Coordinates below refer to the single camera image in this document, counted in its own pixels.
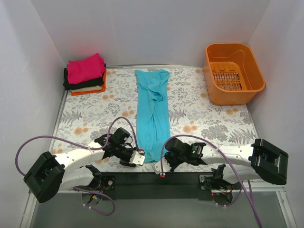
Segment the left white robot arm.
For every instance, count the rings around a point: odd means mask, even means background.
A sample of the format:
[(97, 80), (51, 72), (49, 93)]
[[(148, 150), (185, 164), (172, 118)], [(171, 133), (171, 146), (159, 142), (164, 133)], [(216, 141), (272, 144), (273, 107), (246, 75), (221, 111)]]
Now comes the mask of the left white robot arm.
[(74, 187), (91, 191), (114, 190), (116, 178), (102, 174), (93, 163), (116, 157), (121, 165), (143, 165), (144, 152), (127, 143), (129, 137), (128, 131), (118, 128), (113, 134), (104, 134), (85, 148), (58, 155), (45, 152), (24, 176), (24, 182), (40, 203), (49, 201), (61, 190)]

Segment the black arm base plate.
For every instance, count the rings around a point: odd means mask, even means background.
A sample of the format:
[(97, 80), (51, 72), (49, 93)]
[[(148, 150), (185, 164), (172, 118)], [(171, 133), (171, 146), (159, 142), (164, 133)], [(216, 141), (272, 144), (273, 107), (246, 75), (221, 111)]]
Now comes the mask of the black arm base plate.
[(162, 178), (152, 172), (104, 172), (99, 186), (113, 200), (198, 199), (213, 200), (203, 187), (211, 172), (175, 172)]

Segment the teal t shirt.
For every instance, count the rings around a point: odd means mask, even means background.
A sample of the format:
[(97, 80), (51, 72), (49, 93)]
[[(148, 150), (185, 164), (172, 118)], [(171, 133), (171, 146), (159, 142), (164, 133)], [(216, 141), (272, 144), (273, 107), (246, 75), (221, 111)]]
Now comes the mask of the teal t shirt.
[(158, 162), (164, 143), (170, 138), (166, 70), (135, 71), (138, 103), (136, 139), (145, 152), (145, 162)]

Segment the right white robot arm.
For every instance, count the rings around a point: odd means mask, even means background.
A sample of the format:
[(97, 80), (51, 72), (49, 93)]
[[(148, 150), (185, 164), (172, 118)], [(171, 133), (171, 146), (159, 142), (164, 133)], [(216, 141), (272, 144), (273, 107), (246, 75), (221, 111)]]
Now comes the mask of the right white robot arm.
[(274, 185), (286, 185), (288, 154), (264, 139), (253, 144), (213, 147), (208, 142), (187, 144), (171, 138), (165, 145), (167, 152), (154, 165), (154, 171), (164, 176), (179, 165), (218, 164), (212, 176), (204, 181), (211, 189), (227, 188), (240, 181), (264, 180)]

